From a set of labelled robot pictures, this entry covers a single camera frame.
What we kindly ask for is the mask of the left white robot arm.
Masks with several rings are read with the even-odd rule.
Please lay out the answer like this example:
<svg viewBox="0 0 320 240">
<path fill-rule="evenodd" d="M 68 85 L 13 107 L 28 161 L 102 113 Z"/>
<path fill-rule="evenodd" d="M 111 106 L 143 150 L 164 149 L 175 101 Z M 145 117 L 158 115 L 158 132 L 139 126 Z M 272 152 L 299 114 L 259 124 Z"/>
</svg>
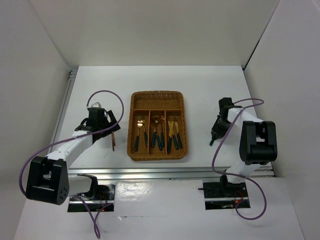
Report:
<svg viewBox="0 0 320 240">
<path fill-rule="evenodd" d="M 74 195 L 93 200 L 99 195 L 98 180 L 89 174 L 69 176 L 75 160 L 96 141 L 120 126 L 111 110 L 90 107 L 88 117 L 75 128 L 69 141 L 44 157 L 35 156 L 29 167 L 25 196 L 29 200 L 61 205 Z"/>
</svg>

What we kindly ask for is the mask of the copper chopstick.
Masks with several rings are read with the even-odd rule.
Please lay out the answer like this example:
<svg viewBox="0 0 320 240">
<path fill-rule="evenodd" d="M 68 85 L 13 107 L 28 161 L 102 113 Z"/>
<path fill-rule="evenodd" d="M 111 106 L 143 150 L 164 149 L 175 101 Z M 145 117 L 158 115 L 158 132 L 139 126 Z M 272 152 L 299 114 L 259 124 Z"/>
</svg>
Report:
<svg viewBox="0 0 320 240">
<path fill-rule="evenodd" d="M 115 132 L 112 132 L 112 145 L 113 145 L 113 146 L 116 146 Z"/>
<path fill-rule="evenodd" d="M 115 151 L 116 141 L 115 141 L 115 133 L 111 133 L 111 143 L 112 143 L 112 151 Z"/>
</svg>

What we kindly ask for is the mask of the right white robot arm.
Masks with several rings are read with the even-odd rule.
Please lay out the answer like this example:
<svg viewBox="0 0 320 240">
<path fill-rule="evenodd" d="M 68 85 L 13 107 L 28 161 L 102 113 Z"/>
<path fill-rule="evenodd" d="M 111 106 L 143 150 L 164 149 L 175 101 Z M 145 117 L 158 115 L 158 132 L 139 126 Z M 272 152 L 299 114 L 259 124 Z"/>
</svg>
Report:
<svg viewBox="0 0 320 240">
<path fill-rule="evenodd" d="M 230 168 L 221 173 L 218 190 L 230 196 L 259 167 L 274 162 L 278 156 L 276 125 L 264 121 L 236 105 L 230 97 L 218 101 L 219 114 L 211 129 L 210 146 L 216 140 L 225 140 L 234 126 L 241 130 L 239 157 Z"/>
</svg>

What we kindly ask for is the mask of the aluminium rail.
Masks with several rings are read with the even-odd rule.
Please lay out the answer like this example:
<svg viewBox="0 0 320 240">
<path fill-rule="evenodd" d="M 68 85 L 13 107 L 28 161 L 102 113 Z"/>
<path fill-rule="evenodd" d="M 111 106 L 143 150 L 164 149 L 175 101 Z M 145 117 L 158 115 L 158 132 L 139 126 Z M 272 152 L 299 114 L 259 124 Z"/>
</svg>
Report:
<svg viewBox="0 0 320 240">
<path fill-rule="evenodd" d="M 166 180 L 204 180 L 214 181 L 220 174 L 211 167 L 184 167 L 184 168 L 91 168 L 70 169 L 70 176 L 92 175 L 99 181 L 166 181 Z"/>
<path fill-rule="evenodd" d="M 64 118 L 66 115 L 66 111 L 67 111 L 67 107 L 70 101 L 70 97 L 71 97 L 71 93 L 75 84 L 75 80 L 76 80 L 76 76 L 78 73 L 78 69 L 79 66 L 73 66 L 69 69 L 69 76 L 68 76 L 68 80 L 67 80 L 67 86 L 66 86 L 66 90 L 64 93 L 64 97 L 62 100 L 62 104 L 59 110 L 59 114 L 57 117 L 57 121 L 56 121 L 56 125 L 53 131 L 53 135 L 51 138 L 50 143 L 55 143 L 56 141 L 59 140 L 60 134 L 61 134 L 61 129 L 63 126 L 63 122 L 64 122 Z"/>
</svg>

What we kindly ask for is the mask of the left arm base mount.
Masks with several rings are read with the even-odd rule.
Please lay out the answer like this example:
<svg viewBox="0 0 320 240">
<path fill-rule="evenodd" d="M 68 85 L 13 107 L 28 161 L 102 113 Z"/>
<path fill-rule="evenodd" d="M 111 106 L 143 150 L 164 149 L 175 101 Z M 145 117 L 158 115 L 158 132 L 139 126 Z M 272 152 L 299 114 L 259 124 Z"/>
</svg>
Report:
<svg viewBox="0 0 320 240">
<path fill-rule="evenodd" d="M 89 174 L 70 175 L 69 213 L 113 212 L 115 207 L 115 184 L 100 184 L 96 176 Z"/>
</svg>

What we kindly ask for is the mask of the brown wicker cutlery tray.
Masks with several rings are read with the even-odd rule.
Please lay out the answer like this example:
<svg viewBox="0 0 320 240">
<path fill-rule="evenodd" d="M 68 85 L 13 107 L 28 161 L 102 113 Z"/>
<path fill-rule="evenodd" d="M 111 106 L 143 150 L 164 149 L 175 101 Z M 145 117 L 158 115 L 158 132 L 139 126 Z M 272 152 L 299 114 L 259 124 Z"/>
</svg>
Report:
<svg viewBox="0 0 320 240">
<path fill-rule="evenodd" d="M 160 117 L 164 116 L 164 148 L 159 150 L 157 140 L 152 147 L 154 120 L 157 117 L 156 132 L 161 139 Z M 145 145 L 143 127 L 140 129 L 138 151 L 135 151 L 135 141 L 138 133 L 137 122 L 145 120 L 148 146 Z M 177 120 L 182 148 L 178 146 L 177 132 L 174 120 Z M 179 160 L 188 153 L 187 125 L 183 94 L 179 91 L 139 91 L 131 96 L 127 154 L 133 161 L 164 161 Z"/>
</svg>

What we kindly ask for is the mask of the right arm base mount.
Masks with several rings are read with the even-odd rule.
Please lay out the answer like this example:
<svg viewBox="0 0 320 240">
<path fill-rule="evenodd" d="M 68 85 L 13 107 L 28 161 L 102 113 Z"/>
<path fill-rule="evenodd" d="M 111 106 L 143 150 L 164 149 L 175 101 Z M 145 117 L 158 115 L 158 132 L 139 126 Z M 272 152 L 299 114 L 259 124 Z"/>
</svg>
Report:
<svg viewBox="0 0 320 240">
<path fill-rule="evenodd" d="M 198 190 L 203 192 L 206 210 L 234 209 L 237 204 L 239 209 L 251 207 L 246 183 L 230 183 L 226 175 L 219 182 L 204 182 Z"/>
</svg>

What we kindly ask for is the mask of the aluminium left rail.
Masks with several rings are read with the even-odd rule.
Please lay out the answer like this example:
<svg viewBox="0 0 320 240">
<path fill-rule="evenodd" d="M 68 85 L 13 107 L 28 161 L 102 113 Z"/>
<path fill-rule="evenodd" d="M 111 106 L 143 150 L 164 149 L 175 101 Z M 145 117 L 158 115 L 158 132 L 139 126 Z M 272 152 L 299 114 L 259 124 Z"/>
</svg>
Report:
<svg viewBox="0 0 320 240">
<path fill-rule="evenodd" d="M 50 143 L 55 143 L 56 141 L 59 140 L 60 134 L 61 134 L 61 129 L 63 126 L 63 122 L 64 122 L 64 118 L 66 115 L 66 111 L 67 111 L 67 107 L 70 101 L 70 97 L 71 97 L 71 93 L 75 84 L 75 80 L 76 80 L 76 76 L 78 73 L 78 69 L 79 66 L 73 66 L 69 69 L 69 76 L 68 76 L 68 80 L 67 80 L 67 86 L 66 86 L 66 90 L 64 93 L 64 97 L 62 100 L 62 104 L 59 110 L 59 114 L 57 117 L 57 121 L 56 121 L 56 125 L 53 131 L 53 135 L 51 138 Z"/>
</svg>

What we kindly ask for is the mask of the aluminium front rail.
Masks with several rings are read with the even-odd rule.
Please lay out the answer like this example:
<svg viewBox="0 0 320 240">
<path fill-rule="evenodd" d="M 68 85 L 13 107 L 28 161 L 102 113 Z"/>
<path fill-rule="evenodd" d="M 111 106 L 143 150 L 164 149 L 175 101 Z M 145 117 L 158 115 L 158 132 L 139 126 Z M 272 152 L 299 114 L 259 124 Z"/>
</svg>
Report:
<svg viewBox="0 0 320 240">
<path fill-rule="evenodd" d="M 99 181 L 166 181 L 166 180 L 204 180 L 214 181 L 220 174 L 211 167 L 184 167 L 184 168 L 91 168 L 70 169 L 70 176 L 92 175 Z"/>
</svg>

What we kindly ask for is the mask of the small gold spoon green handle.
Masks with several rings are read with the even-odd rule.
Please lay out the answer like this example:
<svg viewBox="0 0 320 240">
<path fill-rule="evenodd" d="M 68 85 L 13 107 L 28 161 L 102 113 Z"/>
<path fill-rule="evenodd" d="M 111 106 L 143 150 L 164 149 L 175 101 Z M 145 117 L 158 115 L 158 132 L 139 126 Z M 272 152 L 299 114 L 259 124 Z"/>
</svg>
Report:
<svg viewBox="0 0 320 240">
<path fill-rule="evenodd" d="M 161 128 L 161 132 L 160 132 L 161 146 L 162 148 L 164 148 L 165 147 L 165 135 L 164 135 L 165 117 L 163 115 L 159 118 L 159 122 L 160 122 L 160 128 Z"/>
</svg>

